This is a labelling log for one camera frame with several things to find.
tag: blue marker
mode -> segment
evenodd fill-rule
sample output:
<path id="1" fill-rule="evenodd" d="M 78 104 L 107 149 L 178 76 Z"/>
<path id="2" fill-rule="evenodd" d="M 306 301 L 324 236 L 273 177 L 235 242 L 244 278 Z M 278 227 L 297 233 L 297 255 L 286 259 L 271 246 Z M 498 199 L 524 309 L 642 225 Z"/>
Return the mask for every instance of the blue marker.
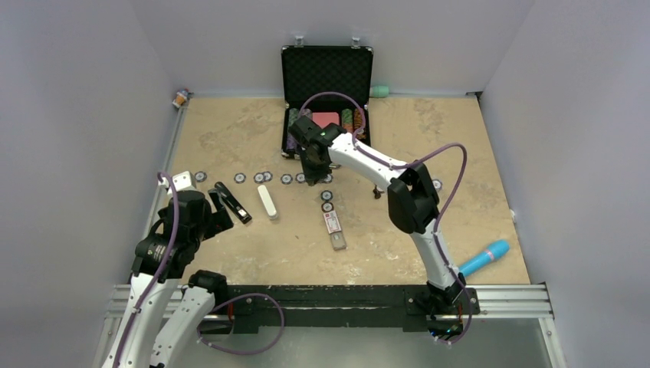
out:
<path id="1" fill-rule="evenodd" d="M 467 277 L 470 274 L 473 274 L 481 268 L 485 267 L 486 265 L 489 265 L 491 262 L 503 257 L 509 250 L 510 246 L 508 245 L 507 241 L 503 239 L 497 240 L 494 243 L 488 245 L 487 248 L 479 255 L 465 262 L 460 267 L 460 270 L 463 275 Z"/>

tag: poker chip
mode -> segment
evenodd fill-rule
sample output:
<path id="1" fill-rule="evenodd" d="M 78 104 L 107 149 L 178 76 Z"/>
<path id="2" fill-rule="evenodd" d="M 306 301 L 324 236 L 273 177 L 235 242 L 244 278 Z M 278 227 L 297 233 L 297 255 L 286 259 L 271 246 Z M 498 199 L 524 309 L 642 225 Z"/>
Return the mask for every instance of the poker chip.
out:
<path id="1" fill-rule="evenodd" d="M 253 180 L 257 184 L 262 184 L 264 182 L 264 173 L 263 172 L 258 172 L 257 174 L 255 174 L 255 176 L 253 176 Z"/>
<path id="2" fill-rule="evenodd" d="M 320 205 L 320 209 L 323 212 L 329 212 L 334 210 L 334 205 L 331 202 L 325 202 L 322 205 Z"/>
<path id="3" fill-rule="evenodd" d="M 242 184 L 245 181 L 246 181 L 246 175 L 244 173 L 238 172 L 235 174 L 235 182 L 237 184 Z"/>
<path id="4" fill-rule="evenodd" d="M 194 179 L 196 182 L 204 182 L 208 178 L 208 174 L 205 173 L 205 171 L 197 171 L 194 174 Z"/>
<path id="5" fill-rule="evenodd" d="M 322 200 L 325 201 L 325 202 L 329 202 L 329 201 L 331 201 L 332 198 L 334 198 L 334 194 L 333 194 L 331 191 L 329 191 L 329 190 L 323 190 L 323 191 L 320 193 L 320 199 L 322 199 Z"/>
<path id="6" fill-rule="evenodd" d="M 280 181 L 282 184 L 291 184 L 291 182 L 294 181 L 294 178 L 291 177 L 289 174 L 284 174 L 283 176 L 280 177 Z"/>

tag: purple cable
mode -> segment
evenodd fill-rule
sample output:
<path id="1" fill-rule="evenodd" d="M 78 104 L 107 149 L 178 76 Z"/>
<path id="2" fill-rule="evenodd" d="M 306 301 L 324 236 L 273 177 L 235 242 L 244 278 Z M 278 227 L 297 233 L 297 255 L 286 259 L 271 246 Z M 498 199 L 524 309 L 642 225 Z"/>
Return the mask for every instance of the purple cable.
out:
<path id="1" fill-rule="evenodd" d="M 444 146 L 438 148 L 437 150 L 429 153 L 428 155 L 422 157 L 421 159 L 417 159 L 416 161 L 414 161 L 412 163 L 406 163 L 404 165 L 394 166 L 391 163 L 385 161 L 384 159 L 380 159 L 379 157 L 374 156 L 372 153 L 364 150 L 361 146 L 356 145 L 356 142 L 358 141 L 358 139 L 356 138 L 356 135 L 358 133 L 360 133 L 361 131 L 363 131 L 363 129 L 366 127 L 366 115 L 363 112 L 363 110 L 361 109 L 361 106 L 359 106 L 359 104 L 352 97 L 347 96 L 345 94 L 342 94 L 340 92 L 334 92 L 334 91 L 320 92 L 319 94 L 314 94 L 312 97 L 309 97 L 305 101 L 305 103 L 303 103 L 303 106 L 300 108 L 300 112 L 302 113 L 302 111 L 305 109 L 305 107 L 307 107 L 307 105 L 311 101 L 317 99 L 318 97 L 331 96 L 331 95 L 345 98 L 346 100 L 351 102 L 354 105 L 354 107 L 361 113 L 361 127 L 359 129 L 355 130 L 354 133 L 352 134 L 352 144 L 353 144 L 353 146 L 356 149 L 358 149 L 359 152 L 361 152 L 365 156 L 369 157 L 370 159 L 372 159 L 376 163 L 380 163 L 380 164 L 382 164 L 384 166 L 387 166 L 389 169 L 408 169 L 409 167 L 412 167 L 414 165 L 424 163 L 424 161 L 427 161 L 428 159 L 431 159 L 433 156 L 436 156 L 439 153 L 444 152 L 444 151 L 446 151 L 446 150 L 448 150 L 448 149 L 450 149 L 452 147 L 458 147 L 463 151 L 463 163 L 461 164 L 461 170 L 458 173 L 458 178 L 456 179 L 456 183 L 454 184 L 454 188 L 449 193 L 449 197 L 447 198 L 447 201 L 445 202 L 445 204 L 442 206 L 442 209 L 441 209 L 440 213 L 438 214 L 438 218 L 436 219 L 435 224 L 433 225 L 433 240 L 434 240 L 434 243 L 435 243 L 435 247 L 438 249 L 438 253 L 440 253 L 440 257 L 442 258 L 442 261 L 445 263 L 445 267 L 447 267 L 447 269 L 451 273 L 451 276 L 454 277 L 455 281 L 458 282 L 459 285 L 461 285 L 462 291 L 465 293 L 465 296 L 468 299 L 468 303 L 470 304 L 471 303 L 471 296 L 469 294 L 469 291 L 467 290 L 465 285 L 461 282 L 461 279 L 458 277 L 458 275 L 454 272 L 453 268 L 451 268 L 451 265 L 449 264 L 449 260 L 445 256 L 445 253 L 442 251 L 442 246 L 440 245 L 440 240 L 438 239 L 438 236 L 437 236 L 438 227 L 440 226 L 440 221 L 442 220 L 442 216 L 447 211 L 447 207 L 449 207 L 449 203 L 451 203 L 451 200 L 454 198 L 454 196 L 456 194 L 456 191 L 458 190 L 458 187 L 461 185 L 463 175 L 465 174 L 465 167 L 467 166 L 467 157 L 468 157 L 467 149 L 465 149 L 465 146 L 463 146 L 460 143 L 449 143 L 449 144 L 445 144 Z M 467 332 L 467 330 L 469 329 L 469 326 L 471 324 L 471 315 L 472 315 L 471 308 L 469 308 L 467 326 L 463 329 L 463 331 L 461 332 L 460 335 L 458 335 L 457 338 L 455 338 L 453 340 L 450 340 L 450 341 L 445 341 L 445 343 L 448 343 L 448 344 L 457 343 L 465 335 L 465 333 Z"/>
<path id="2" fill-rule="evenodd" d="M 294 136 L 289 134 L 289 137 L 287 138 L 287 150 L 295 150 L 298 142 L 294 138 Z"/>
<path id="3" fill-rule="evenodd" d="M 228 349 L 227 347 L 220 347 L 219 345 L 214 345 L 213 343 L 207 341 L 201 335 L 201 331 L 198 328 L 196 328 L 196 333 L 199 335 L 199 341 L 204 343 L 206 346 L 211 347 L 212 349 L 220 350 L 220 351 L 223 351 L 225 353 L 230 353 L 230 354 L 234 354 L 234 355 L 255 355 L 255 354 L 259 354 L 259 353 L 262 353 L 262 352 L 264 352 L 266 350 L 271 349 L 273 347 L 273 345 L 275 345 L 279 341 L 280 337 L 282 336 L 282 333 L 284 332 L 284 313 L 282 312 L 282 307 L 280 307 L 280 304 L 275 299 L 273 299 L 272 297 L 270 297 L 270 296 L 268 296 L 266 294 L 261 294 L 261 293 L 250 293 L 250 294 L 239 295 L 238 297 L 233 297 L 231 300 L 225 301 L 225 302 L 221 303 L 220 305 L 214 307 L 210 313 L 214 313 L 214 312 L 222 309 L 223 307 L 225 307 L 225 306 L 227 306 L 227 305 L 229 305 L 231 303 L 234 303 L 236 301 L 244 299 L 245 297 L 264 297 L 264 298 L 267 298 L 269 301 L 271 301 L 271 303 L 273 303 L 273 305 L 280 312 L 280 331 L 277 333 L 275 338 L 267 346 L 261 347 L 261 348 L 256 349 L 256 350 L 249 350 L 249 351 L 233 350 L 233 349 Z"/>
<path id="4" fill-rule="evenodd" d="M 122 332 L 120 343 L 117 345 L 117 350 L 115 350 L 115 360 L 113 361 L 113 368 L 117 368 L 120 365 L 120 358 L 122 357 L 122 352 L 124 351 L 124 345 L 126 344 L 126 339 L 129 337 L 129 333 L 131 332 L 131 327 L 133 326 L 133 322 L 136 319 L 137 312 L 135 311 L 140 310 L 140 307 L 142 307 L 142 304 L 146 300 L 146 296 L 149 294 L 149 292 L 153 288 L 153 285 L 158 281 L 158 278 L 160 277 L 162 272 L 165 271 L 165 268 L 167 267 L 167 261 L 169 260 L 169 256 L 172 254 L 172 249 L 174 248 L 174 242 L 176 241 L 176 233 L 179 230 L 179 196 L 176 193 L 176 187 L 174 186 L 174 181 L 172 180 L 172 177 L 169 176 L 167 172 L 162 172 L 162 171 L 158 172 L 158 180 L 162 181 L 163 178 L 167 179 L 167 182 L 169 183 L 169 188 L 172 190 L 172 201 L 174 204 L 174 220 L 172 223 L 172 234 L 169 236 L 169 243 L 167 245 L 167 249 L 165 250 L 165 254 L 162 256 L 162 260 L 160 261 L 160 264 L 156 269 L 156 273 L 153 274 L 151 281 L 149 281 L 142 295 L 140 295 L 140 297 L 136 301 L 136 304 L 133 308 L 134 312 L 131 312 L 129 319 L 126 321 L 126 325 L 124 325 L 124 332 Z"/>

